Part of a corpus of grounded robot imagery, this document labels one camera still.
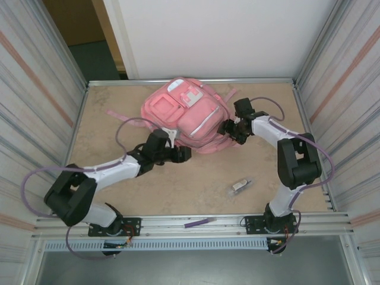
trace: purple marker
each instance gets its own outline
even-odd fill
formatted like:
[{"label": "purple marker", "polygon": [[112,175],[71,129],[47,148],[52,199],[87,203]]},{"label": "purple marker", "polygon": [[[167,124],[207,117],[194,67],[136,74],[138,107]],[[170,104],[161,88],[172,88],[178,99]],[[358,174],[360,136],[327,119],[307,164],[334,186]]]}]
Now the purple marker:
[{"label": "purple marker", "polygon": [[188,227],[199,226],[200,224],[207,224],[211,221],[216,221],[216,218],[205,218],[201,221],[193,221],[192,223],[184,224],[183,226],[187,229]]}]

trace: vent grille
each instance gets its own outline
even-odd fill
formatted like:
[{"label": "vent grille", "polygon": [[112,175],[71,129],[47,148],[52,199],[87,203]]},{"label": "vent grille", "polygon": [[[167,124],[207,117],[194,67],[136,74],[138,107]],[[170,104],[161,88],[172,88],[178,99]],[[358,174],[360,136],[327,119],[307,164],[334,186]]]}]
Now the vent grille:
[{"label": "vent grille", "polygon": [[[209,239],[135,239],[127,248],[104,248],[104,240],[73,240],[70,247],[75,251],[175,251],[212,249],[268,249],[265,237],[209,238]],[[107,242],[122,243],[115,240]],[[64,240],[51,240],[46,243],[46,252],[68,251]]]}]

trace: striped wall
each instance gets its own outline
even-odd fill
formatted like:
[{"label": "striped wall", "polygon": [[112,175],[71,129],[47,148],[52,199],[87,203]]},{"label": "striped wall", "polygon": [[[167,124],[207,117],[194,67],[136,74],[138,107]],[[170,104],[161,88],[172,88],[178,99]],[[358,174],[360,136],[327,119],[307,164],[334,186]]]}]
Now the striped wall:
[{"label": "striped wall", "polygon": [[372,283],[380,284],[380,1],[350,1],[330,32],[299,89],[313,133],[336,164],[335,206],[349,212]]},{"label": "striped wall", "polygon": [[[39,0],[0,1],[0,284],[20,281],[36,217],[20,200],[29,171],[64,162],[86,87]],[[34,176],[42,197],[54,173]]]}]

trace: marble-pattern surface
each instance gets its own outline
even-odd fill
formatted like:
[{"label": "marble-pattern surface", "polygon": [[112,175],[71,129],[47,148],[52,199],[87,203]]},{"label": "marble-pattern surface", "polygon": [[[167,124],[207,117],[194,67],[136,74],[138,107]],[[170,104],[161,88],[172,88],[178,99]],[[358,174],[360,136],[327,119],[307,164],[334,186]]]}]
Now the marble-pattern surface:
[{"label": "marble-pattern surface", "polygon": [[[286,114],[283,125],[303,132],[290,84],[216,84],[223,97],[232,88],[238,93],[229,102],[243,97],[267,96],[278,101]],[[115,143],[120,121],[107,114],[107,109],[128,117],[139,116],[140,107],[157,85],[91,87],[80,124],[71,161],[91,166],[122,155]],[[270,102],[254,101],[256,110],[280,116]],[[149,132],[126,125],[121,141],[127,149],[143,143]],[[252,176],[254,185],[231,198],[227,188],[240,179]],[[259,137],[250,137],[241,147],[214,154],[193,153],[182,164],[166,163],[135,179],[124,180],[96,194],[95,200],[108,202],[124,215],[159,214],[232,214],[261,213],[276,194],[277,152]],[[301,211],[326,211],[321,188],[304,193],[294,205]]]}]

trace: white wall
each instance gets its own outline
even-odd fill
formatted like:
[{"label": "white wall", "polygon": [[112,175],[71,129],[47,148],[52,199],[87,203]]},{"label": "white wall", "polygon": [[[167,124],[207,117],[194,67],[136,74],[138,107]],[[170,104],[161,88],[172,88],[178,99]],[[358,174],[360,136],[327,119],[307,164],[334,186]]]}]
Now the white wall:
[{"label": "white wall", "polygon": [[130,79],[294,77],[335,0],[104,0]]}]

